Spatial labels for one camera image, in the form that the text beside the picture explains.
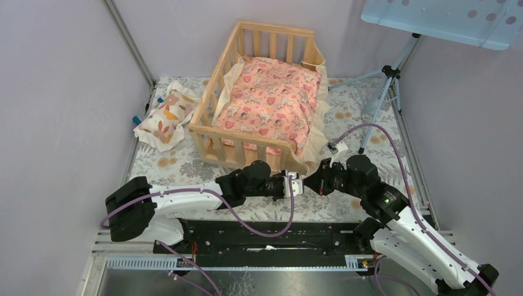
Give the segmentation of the pink patterned bed cushion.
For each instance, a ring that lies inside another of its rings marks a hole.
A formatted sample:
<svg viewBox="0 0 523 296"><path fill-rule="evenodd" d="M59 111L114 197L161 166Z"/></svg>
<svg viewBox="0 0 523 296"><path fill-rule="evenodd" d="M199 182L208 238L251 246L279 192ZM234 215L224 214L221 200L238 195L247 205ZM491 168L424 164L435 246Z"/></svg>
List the pink patterned bed cushion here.
<svg viewBox="0 0 523 296"><path fill-rule="evenodd" d="M291 144L300 162L319 163L331 108L326 67L313 70L267 57L240 57L224 76L212 125Z"/></svg>

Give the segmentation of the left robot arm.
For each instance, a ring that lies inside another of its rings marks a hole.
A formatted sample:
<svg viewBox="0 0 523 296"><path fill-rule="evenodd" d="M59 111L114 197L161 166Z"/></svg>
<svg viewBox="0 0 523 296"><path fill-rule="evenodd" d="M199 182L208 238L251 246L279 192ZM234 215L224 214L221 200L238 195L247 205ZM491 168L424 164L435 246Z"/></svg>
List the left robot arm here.
<svg viewBox="0 0 523 296"><path fill-rule="evenodd" d="M106 217L100 222L114 242L152 241L167 244L176 253L191 247L189 226L168 215L183 210L233 211L248 197L293 200L304 191L298 173L271 174L270 166L256 160L214 181L191 186L153 186L145 176L128 181L105 200Z"/></svg>

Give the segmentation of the wooden pet bed frame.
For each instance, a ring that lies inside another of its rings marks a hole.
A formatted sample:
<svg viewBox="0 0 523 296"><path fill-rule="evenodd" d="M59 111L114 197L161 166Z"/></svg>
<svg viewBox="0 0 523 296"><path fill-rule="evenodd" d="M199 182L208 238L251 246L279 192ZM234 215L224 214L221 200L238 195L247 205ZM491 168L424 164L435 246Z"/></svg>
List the wooden pet bed frame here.
<svg viewBox="0 0 523 296"><path fill-rule="evenodd" d="M212 125L224 76L240 57L267 57L310 70L324 65L311 29L239 20L207 83L188 130L203 161L230 168L243 168L255 160L266 161L275 173L281 170L312 174L319 163L307 165L294 155L291 144L251 134L235 133Z"/></svg>

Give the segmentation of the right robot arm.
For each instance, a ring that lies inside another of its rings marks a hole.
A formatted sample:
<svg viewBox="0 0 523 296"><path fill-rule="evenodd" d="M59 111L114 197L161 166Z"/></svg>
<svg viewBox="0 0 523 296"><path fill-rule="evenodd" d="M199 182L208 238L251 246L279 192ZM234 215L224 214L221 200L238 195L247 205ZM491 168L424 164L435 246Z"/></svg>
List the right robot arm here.
<svg viewBox="0 0 523 296"><path fill-rule="evenodd" d="M321 161L304 184L319 195L335 191L360 199L368 217L354 230L357 251L375 251L418 277L437 295L490 295L499 277L489 263L479 264L442 237L397 188L383 182L365 155L346 164Z"/></svg>

